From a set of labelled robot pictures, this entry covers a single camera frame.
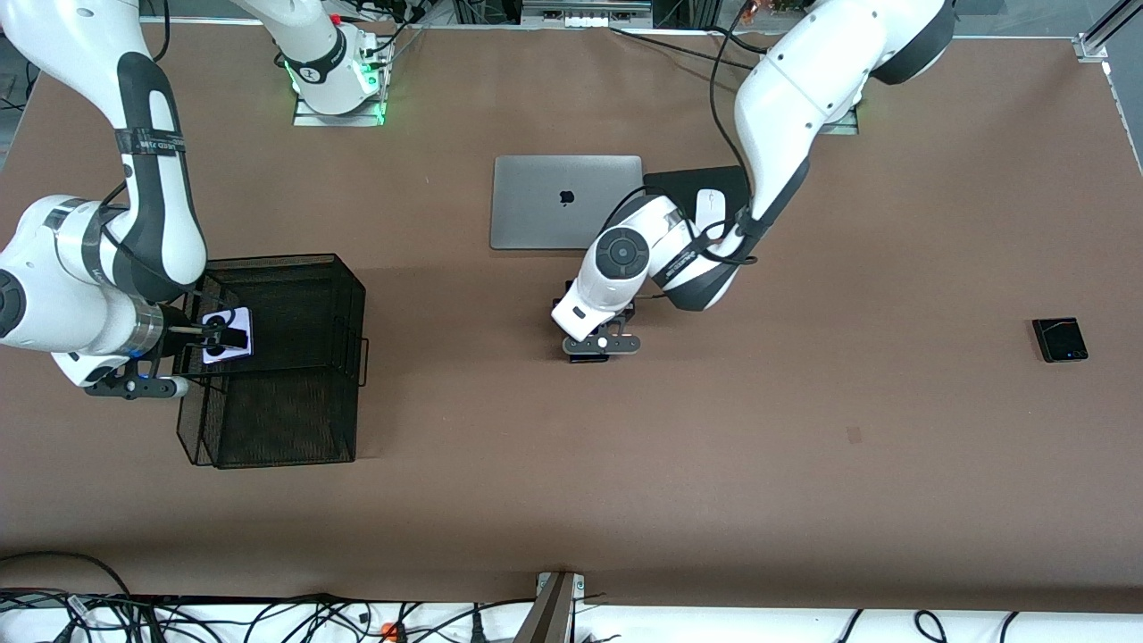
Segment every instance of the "black wire basket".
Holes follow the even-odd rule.
[[[365,286],[337,255],[207,263],[183,311],[192,320],[246,306],[253,355],[203,364],[185,349],[174,373],[191,380],[178,439],[193,465],[219,469],[352,463],[358,389],[369,344],[361,337]]]

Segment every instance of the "brown table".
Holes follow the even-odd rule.
[[[613,602],[1143,606],[1143,180],[1066,41],[958,41],[871,83],[725,300],[648,302],[644,351],[602,367],[565,363],[547,318],[580,257],[489,249],[493,159],[727,164],[708,62],[432,31],[361,130],[291,127],[273,51],[176,25],[163,66],[211,255],[336,251],[368,288],[359,461],[194,468],[177,404],[93,400],[5,348],[0,548],[97,554],[142,593],[494,600],[572,568]],[[40,195],[104,194],[114,150],[41,81],[0,234]],[[1028,320],[1069,314],[1092,360],[1042,363]]]

